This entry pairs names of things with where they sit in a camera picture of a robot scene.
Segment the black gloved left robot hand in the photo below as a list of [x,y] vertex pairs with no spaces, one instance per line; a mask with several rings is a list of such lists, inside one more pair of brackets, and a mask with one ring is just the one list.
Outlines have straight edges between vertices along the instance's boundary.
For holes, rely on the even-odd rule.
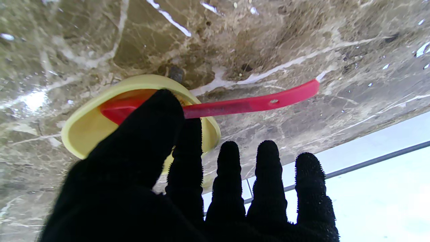
[[312,153],[295,161],[297,222],[286,216],[278,147],[257,149],[254,198],[242,198],[234,141],[222,144],[204,214],[202,123],[160,89],[64,180],[40,242],[338,242],[326,176]]

